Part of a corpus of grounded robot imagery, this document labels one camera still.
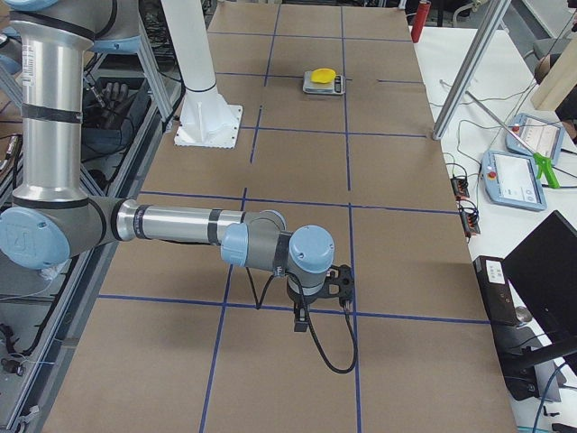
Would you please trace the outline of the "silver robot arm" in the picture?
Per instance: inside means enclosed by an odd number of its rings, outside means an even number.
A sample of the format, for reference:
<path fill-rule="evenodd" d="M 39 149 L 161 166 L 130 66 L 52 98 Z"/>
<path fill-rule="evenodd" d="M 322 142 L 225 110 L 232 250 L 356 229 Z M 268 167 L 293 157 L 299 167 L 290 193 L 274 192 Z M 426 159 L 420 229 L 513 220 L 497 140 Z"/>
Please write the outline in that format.
<path fill-rule="evenodd" d="M 134 1 L 12 1 L 22 40 L 23 181 L 1 215 L 1 249 L 46 269 L 114 241 L 217 246 L 224 262 L 286 278 L 295 329 L 311 331 L 309 307 L 330 297 L 334 240 L 321 226 L 289 231 L 274 210 L 141 205 L 88 195 L 80 186 L 84 56 L 140 46 Z"/>

